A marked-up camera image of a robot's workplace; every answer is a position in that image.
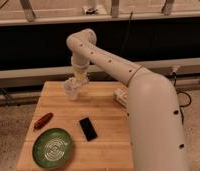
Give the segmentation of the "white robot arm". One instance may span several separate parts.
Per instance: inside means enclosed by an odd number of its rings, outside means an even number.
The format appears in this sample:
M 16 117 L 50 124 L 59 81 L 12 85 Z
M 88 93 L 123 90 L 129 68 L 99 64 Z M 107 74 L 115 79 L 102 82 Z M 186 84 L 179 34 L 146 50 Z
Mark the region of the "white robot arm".
M 96 46 L 91 29 L 68 36 L 81 83 L 93 63 L 128 87 L 126 108 L 135 171 L 190 171 L 182 116 L 173 84 L 163 75 Z

